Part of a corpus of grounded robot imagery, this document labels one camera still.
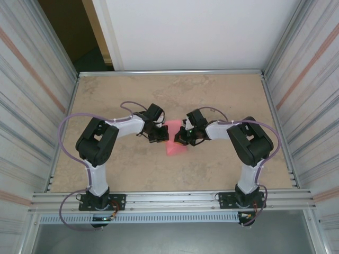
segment wooden work surface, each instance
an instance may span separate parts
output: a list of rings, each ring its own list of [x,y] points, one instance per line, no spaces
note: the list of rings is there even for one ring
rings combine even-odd
[[[88,112],[106,118],[119,118],[128,112],[123,101],[151,103],[165,110],[166,119],[184,119],[186,113],[202,106],[225,112],[230,120],[253,116],[273,126],[259,75],[179,75],[83,77],[80,80],[72,113]],[[138,106],[128,105],[136,112]],[[221,118],[218,112],[203,110],[208,121]],[[78,157],[75,143],[89,117],[70,119],[64,145]],[[266,130],[276,147],[276,138]],[[167,156],[165,143],[152,143],[144,137],[119,138],[106,165],[111,191],[202,191],[234,189],[242,162],[231,141],[205,141],[188,151]],[[260,182],[267,188],[291,188],[282,152],[265,164]],[[63,152],[57,164],[52,192],[71,192],[87,186],[84,166]]]

